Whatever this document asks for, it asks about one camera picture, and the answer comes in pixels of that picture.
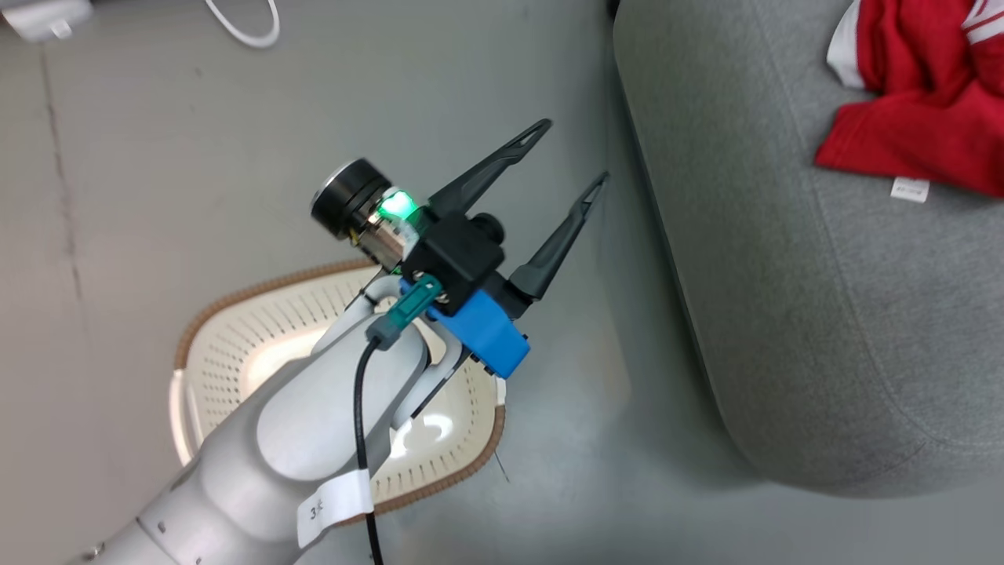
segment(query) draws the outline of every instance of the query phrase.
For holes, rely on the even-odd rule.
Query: glowing green led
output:
[[[380,203],[376,211],[384,217],[407,219],[419,206],[404,190],[399,190]]]

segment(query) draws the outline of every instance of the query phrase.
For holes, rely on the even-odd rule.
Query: gray robotic arm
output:
[[[308,357],[287,363],[209,435],[195,459],[136,520],[68,565],[295,562],[304,549],[297,536],[301,504],[332,478],[356,471],[356,364],[374,340],[373,328],[393,328],[388,317],[397,312],[382,317],[375,305],[388,298],[406,303],[426,275],[442,281],[442,292],[435,303],[429,299],[431,308],[423,304],[421,316],[443,339],[446,354],[432,365],[425,340],[410,323],[413,317],[391,321],[400,336],[393,347],[372,354],[365,368],[372,377],[362,385],[369,470],[390,456],[390,431],[421,410],[469,355],[508,377],[529,350],[511,322],[542,297],[606,175],[586,189],[512,279],[494,270],[503,256],[501,224],[487,214],[468,219],[465,212],[549,126],[549,120],[534,124],[428,206],[410,205],[407,195],[362,160],[332,175],[314,198],[312,215],[336,237],[360,247],[386,274],[370,281]]]

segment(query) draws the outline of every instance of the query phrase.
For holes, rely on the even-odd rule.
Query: red garment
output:
[[[816,164],[1004,197],[1004,0],[860,0],[857,68]]]

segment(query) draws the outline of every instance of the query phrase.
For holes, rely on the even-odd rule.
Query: laundry basket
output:
[[[224,297],[200,313],[178,346],[169,393],[182,464],[277,369],[308,355],[378,272],[368,261],[322,266]],[[438,361],[445,346],[418,324]],[[391,457],[370,482],[375,511],[474,475],[494,454],[504,423],[505,381],[468,360],[418,417],[392,431]]]

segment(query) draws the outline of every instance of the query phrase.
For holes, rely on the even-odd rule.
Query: gray sofa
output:
[[[848,4],[625,0],[614,51],[739,449],[780,483],[916,495],[1004,466],[1004,203],[812,166],[865,97],[825,65]]]

